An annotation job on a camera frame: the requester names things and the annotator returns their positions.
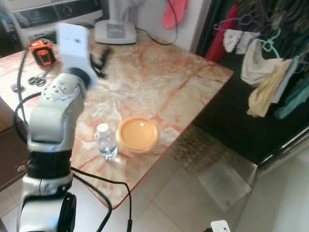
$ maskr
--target round container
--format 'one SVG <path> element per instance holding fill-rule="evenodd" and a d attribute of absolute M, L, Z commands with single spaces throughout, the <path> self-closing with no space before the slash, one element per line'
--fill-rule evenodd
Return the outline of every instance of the round container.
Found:
<path fill-rule="evenodd" d="M 130 117 L 124 120 L 117 131 L 117 141 L 134 153 L 151 150 L 159 138 L 156 124 L 144 117 Z"/>

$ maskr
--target marble table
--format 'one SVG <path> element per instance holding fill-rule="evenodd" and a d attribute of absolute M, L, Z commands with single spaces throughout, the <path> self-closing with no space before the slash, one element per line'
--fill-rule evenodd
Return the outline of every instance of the marble table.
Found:
<path fill-rule="evenodd" d="M 99 58 L 106 45 L 91 38 L 91 52 Z M 85 172 L 116 181 L 125 181 L 133 190 L 147 175 L 177 137 L 190 125 L 220 88 L 232 71 L 176 46 L 163 46 L 138 32 L 135 45 L 112 46 L 106 66 L 106 79 L 99 79 L 94 90 L 87 93 L 85 110 L 77 121 L 71 165 Z M 0 96 L 15 109 L 17 95 L 10 90 L 16 82 L 22 52 L 0 59 Z M 61 71 L 56 65 L 47 75 L 47 84 Z M 32 54 L 26 60 L 22 84 L 23 97 L 41 91 L 27 80 L 42 70 Z M 40 97 L 25 104 L 26 118 Z M 119 149 L 114 160 L 106 161 L 96 147 L 94 134 L 97 124 L 106 122 L 117 130 L 122 120 L 143 116 L 159 127 L 160 138 L 154 149 L 134 155 Z M 117 208 L 127 197 L 125 187 L 84 177 L 110 199 Z"/>

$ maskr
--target plastic water bottle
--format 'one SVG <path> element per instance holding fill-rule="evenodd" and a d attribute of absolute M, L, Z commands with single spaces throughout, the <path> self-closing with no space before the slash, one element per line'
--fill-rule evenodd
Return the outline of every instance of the plastic water bottle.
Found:
<path fill-rule="evenodd" d="M 95 139 L 101 155 L 106 160 L 111 160 L 117 155 L 116 137 L 106 123 L 97 126 Z"/>

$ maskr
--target robotic arm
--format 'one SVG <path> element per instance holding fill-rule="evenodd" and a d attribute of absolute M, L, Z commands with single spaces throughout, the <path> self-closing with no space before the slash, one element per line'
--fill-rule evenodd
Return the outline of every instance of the robotic arm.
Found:
<path fill-rule="evenodd" d="M 90 65 L 88 30 L 59 24 L 63 73 L 44 89 L 28 125 L 28 174 L 23 177 L 18 232 L 72 232 L 76 197 L 70 157 L 85 92 L 97 76 Z"/>

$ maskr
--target tape measure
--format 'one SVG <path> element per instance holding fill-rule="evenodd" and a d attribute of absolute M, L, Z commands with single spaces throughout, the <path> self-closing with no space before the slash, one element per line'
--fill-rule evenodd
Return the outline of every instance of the tape measure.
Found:
<path fill-rule="evenodd" d="M 56 63 L 52 48 L 53 45 L 47 40 L 36 40 L 29 44 L 29 50 L 40 67 L 46 67 Z"/>

